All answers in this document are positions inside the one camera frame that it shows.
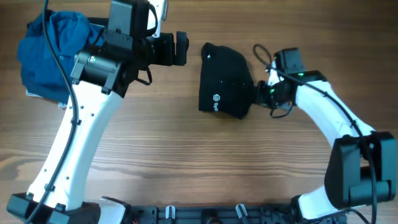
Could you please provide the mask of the black t-shirt with logo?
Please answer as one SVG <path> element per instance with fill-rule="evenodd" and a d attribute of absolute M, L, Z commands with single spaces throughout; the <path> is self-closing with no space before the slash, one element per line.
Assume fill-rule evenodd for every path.
<path fill-rule="evenodd" d="M 198 109 L 244 118 L 254 101 L 255 86 L 244 56 L 207 42 L 201 49 Z"/>

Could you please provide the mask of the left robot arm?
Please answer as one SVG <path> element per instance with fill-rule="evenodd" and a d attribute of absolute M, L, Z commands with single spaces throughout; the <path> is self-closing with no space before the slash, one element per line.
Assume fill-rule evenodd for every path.
<path fill-rule="evenodd" d="M 11 195 L 11 215 L 25 223 L 131 221 L 127 203 L 85 200 L 86 180 L 103 132 L 139 72 L 187 62 L 187 34 L 161 32 L 168 7 L 166 0 L 113 1 L 109 17 L 93 19 L 101 29 L 65 77 L 70 98 L 52 148 L 28 191 Z"/>

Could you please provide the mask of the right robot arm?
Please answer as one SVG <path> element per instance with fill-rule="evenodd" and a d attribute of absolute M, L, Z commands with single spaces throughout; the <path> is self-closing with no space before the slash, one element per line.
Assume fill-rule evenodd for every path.
<path fill-rule="evenodd" d="M 375 223 L 378 203 L 397 194 L 397 139 L 358 118 L 321 72 L 305 69 L 299 49 L 270 54 L 256 44 L 253 52 L 269 74 L 259 82 L 256 103 L 272 112 L 301 109 L 331 147 L 323 185 L 292 199 L 294 221 L 320 223 L 369 205 Z"/>

